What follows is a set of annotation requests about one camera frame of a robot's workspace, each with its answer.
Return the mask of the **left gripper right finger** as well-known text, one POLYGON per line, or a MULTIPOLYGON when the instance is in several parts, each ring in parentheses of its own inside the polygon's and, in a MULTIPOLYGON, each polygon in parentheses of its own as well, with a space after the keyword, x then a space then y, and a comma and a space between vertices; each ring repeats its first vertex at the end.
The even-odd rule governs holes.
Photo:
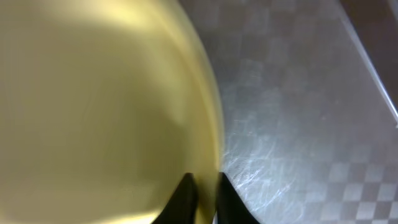
POLYGON ((220 172, 216 195, 216 213, 218 224, 259 224, 246 208, 224 172, 220 172))

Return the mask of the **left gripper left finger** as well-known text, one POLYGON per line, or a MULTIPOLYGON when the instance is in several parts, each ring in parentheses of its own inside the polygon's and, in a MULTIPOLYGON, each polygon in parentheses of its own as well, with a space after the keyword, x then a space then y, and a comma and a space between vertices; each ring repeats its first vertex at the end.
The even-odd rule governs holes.
POLYGON ((193 174, 186 173, 152 224, 194 224, 197 206, 197 185, 193 174))

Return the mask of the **yellow plate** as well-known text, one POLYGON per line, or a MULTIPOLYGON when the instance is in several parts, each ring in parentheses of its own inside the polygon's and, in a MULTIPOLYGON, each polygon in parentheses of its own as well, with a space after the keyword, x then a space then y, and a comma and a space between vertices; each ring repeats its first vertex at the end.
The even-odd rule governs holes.
POLYGON ((2 223, 151 223, 187 173, 210 223, 222 146, 178 1, 1 2, 2 223))

